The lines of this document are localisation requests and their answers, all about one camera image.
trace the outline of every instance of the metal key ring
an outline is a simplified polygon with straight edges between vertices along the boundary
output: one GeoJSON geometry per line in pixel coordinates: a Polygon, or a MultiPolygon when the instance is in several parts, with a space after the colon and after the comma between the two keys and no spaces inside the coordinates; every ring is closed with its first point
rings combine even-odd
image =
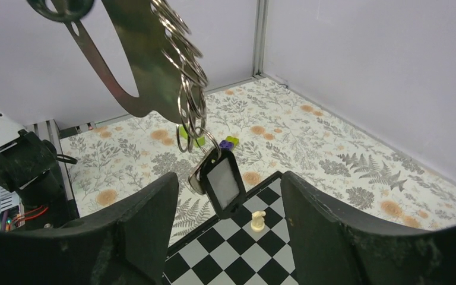
{"type": "Polygon", "coordinates": [[[203,84],[201,82],[199,82],[198,80],[194,79],[193,77],[191,77],[191,75],[189,75],[185,70],[184,68],[182,68],[181,66],[179,66],[175,61],[174,59],[165,51],[165,50],[161,50],[161,53],[170,61],[170,63],[172,65],[174,65],[175,68],[177,68],[178,70],[181,71],[181,73],[183,73],[189,80],[193,81],[196,85],[200,86],[200,87],[205,87],[203,86],[203,84]]]}
{"type": "Polygon", "coordinates": [[[182,144],[181,144],[181,134],[180,134],[180,131],[181,131],[181,125],[179,125],[178,123],[176,124],[176,139],[177,139],[177,142],[178,142],[178,147],[179,147],[179,151],[181,153],[185,153],[185,152],[191,152],[191,150],[193,149],[193,139],[191,138],[191,136],[189,135],[188,138],[186,139],[187,141],[187,145],[186,145],[186,148],[183,148],[182,147],[182,144]]]}
{"type": "Polygon", "coordinates": [[[205,118],[207,116],[207,110],[205,108],[207,104],[205,102],[205,94],[202,89],[200,89],[200,96],[199,96],[200,106],[198,106],[197,103],[195,102],[195,99],[193,98],[193,93],[191,91],[186,93],[186,100],[190,104],[190,108],[195,113],[195,116],[197,118],[205,118]]]}
{"type": "MultiPolygon", "coordinates": [[[[195,104],[195,101],[193,99],[193,93],[191,93],[191,85],[190,85],[191,83],[183,75],[181,75],[181,80],[182,80],[183,86],[179,90],[179,97],[181,96],[182,91],[184,91],[184,93],[186,94],[187,112],[186,112],[186,116],[185,116],[186,118],[184,118],[182,116],[182,114],[180,114],[180,117],[182,119],[183,126],[187,130],[188,134],[191,135],[193,137],[193,139],[197,139],[204,135],[203,129],[205,129],[205,125],[207,124],[207,116],[202,114],[204,116],[200,117],[201,130],[200,130],[200,132],[196,132],[196,122],[197,122],[198,115],[200,115],[199,114],[200,111],[198,110],[198,107],[195,104]]],[[[203,97],[203,92],[200,94],[200,102],[201,102],[200,103],[201,106],[205,106],[205,98],[203,97]]]]}
{"type": "Polygon", "coordinates": [[[190,105],[188,101],[186,101],[186,110],[184,110],[181,106],[181,94],[183,91],[186,93],[186,96],[188,91],[191,92],[191,86],[190,82],[181,76],[182,79],[182,84],[179,89],[179,95],[178,95],[178,111],[179,111],[179,117],[181,119],[182,126],[184,127],[184,130],[188,134],[189,137],[193,137],[193,139],[196,139],[198,137],[191,135],[192,133],[196,134],[194,129],[195,129],[195,116],[192,116],[190,105]]]}
{"type": "Polygon", "coordinates": [[[203,54],[202,52],[195,46],[193,45],[185,36],[183,33],[179,31],[178,28],[172,25],[172,23],[165,18],[163,15],[159,16],[159,20],[161,24],[169,31],[170,35],[174,38],[177,38],[187,50],[190,50],[192,54],[198,58],[202,58],[203,54]]]}
{"type": "Polygon", "coordinates": [[[183,21],[183,19],[181,19],[179,14],[176,11],[174,11],[174,9],[172,9],[172,7],[169,5],[169,3],[167,3],[167,1],[165,1],[165,0],[151,0],[151,1],[156,8],[160,9],[160,12],[173,18],[174,21],[176,21],[177,25],[184,30],[184,32],[191,34],[191,30],[189,29],[188,25],[186,25],[186,23],[183,21]]]}
{"type": "Polygon", "coordinates": [[[191,34],[191,30],[188,25],[181,19],[181,17],[174,11],[167,3],[164,3],[161,0],[151,0],[153,3],[155,11],[152,11],[155,15],[165,15],[172,20],[172,24],[178,26],[183,32],[191,34]]]}
{"type": "Polygon", "coordinates": [[[172,47],[176,50],[176,52],[178,53],[179,55],[179,59],[181,61],[181,67],[179,68],[178,66],[179,65],[176,65],[176,67],[178,67],[182,73],[184,73],[191,81],[193,81],[194,83],[196,83],[197,85],[201,86],[201,87],[206,87],[208,85],[208,79],[207,79],[207,76],[204,72],[204,70],[200,67],[200,64],[198,64],[198,62],[195,60],[195,58],[192,56],[192,59],[189,59],[182,51],[181,49],[179,49],[179,47],[177,46],[177,44],[174,42],[174,40],[169,37],[169,36],[166,36],[167,39],[169,40],[169,43],[170,45],[172,45],[172,47]],[[194,78],[193,76],[191,76],[185,69],[184,69],[184,66],[183,64],[186,64],[189,69],[191,69],[191,71],[193,71],[194,75],[196,76],[196,78],[194,78]]]}
{"type": "Polygon", "coordinates": [[[174,38],[172,37],[167,37],[170,44],[172,47],[178,52],[178,55],[181,59],[181,62],[186,62],[188,67],[193,71],[193,73],[198,77],[198,79],[201,81],[202,87],[206,87],[208,85],[208,79],[207,75],[205,74],[204,70],[198,64],[197,60],[195,59],[195,55],[192,53],[192,51],[186,46],[186,53],[183,53],[181,49],[177,46],[177,44],[174,42],[174,38]]]}
{"type": "Polygon", "coordinates": [[[209,140],[214,144],[214,147],[216,148],[216,151],[217,151],[217,160],[221,158],[221,147],[219,146],[219,144],[217,143],[217,140],[216,138],[214,138],[214,136],[208,131],[206,130],[205,128],[202,128],[201,126],[198,126],[196,127],[197,129],[203,129],[202,131],[204,132],[205,136],[209,138],[209,140]]]}

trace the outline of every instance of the chess piece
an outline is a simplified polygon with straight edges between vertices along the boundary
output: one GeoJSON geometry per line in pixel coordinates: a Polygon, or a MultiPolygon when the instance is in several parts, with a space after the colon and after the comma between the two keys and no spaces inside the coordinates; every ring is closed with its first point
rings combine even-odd
{"type": "Polygon", "coordinates": [[[265,228],[265,211],[256,211],[252,213],[251,229],[257,233],[265,228]]]}

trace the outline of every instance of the white wall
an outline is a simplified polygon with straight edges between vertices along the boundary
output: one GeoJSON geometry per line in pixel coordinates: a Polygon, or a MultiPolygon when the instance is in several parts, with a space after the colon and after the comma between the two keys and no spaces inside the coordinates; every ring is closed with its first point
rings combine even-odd
{"type": "MultiPolygon", "coordinates": [[[[210,87],[252,74],[256,1],[170,0],[204,54],[210,87]]],[[[83,23],[120,84],[137,95],[119,39],[102,3],[83,23]]],[[[0,0],[0,109],[24,125],[56,119],[60,128],[124,115],[63,24],[25,0],[0,0]]]]}
{"type": "Polygon", "coordinates": [[[264,72],[456,181],[456,1],[270,1],[264,72]]]}

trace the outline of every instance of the checkered board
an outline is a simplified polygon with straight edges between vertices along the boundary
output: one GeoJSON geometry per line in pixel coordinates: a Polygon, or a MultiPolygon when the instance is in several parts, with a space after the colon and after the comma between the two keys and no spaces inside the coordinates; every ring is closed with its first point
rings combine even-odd
{"type": "Polygon", "coordinates": [[[276,174],[248,193],[235,216],[206,221],[173,245],[163,284],[297,284],[276,174]],[[266,212],[260,233],[251,229],[254,211],[266,212]]]}

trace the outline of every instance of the floral wallpaper floor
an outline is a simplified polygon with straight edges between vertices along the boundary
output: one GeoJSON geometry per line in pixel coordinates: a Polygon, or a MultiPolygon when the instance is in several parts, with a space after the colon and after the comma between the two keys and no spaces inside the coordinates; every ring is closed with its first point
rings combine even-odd
{"type": "MultiPolygon", "coordinates": [[[[292,170],[318,189],[374,216],[436,230],[456,224],[456,187],[345,121],[262,79],[211,94],[208,129],[238,137],[235,156],[246,190],[277,170],[292,170]]],[[[176,172],[180,194],[170,244],[214,215],[186,182],[202,157],[179,152],[175,125],[153,112],[62,140],[81,216],[176,172]]]]}

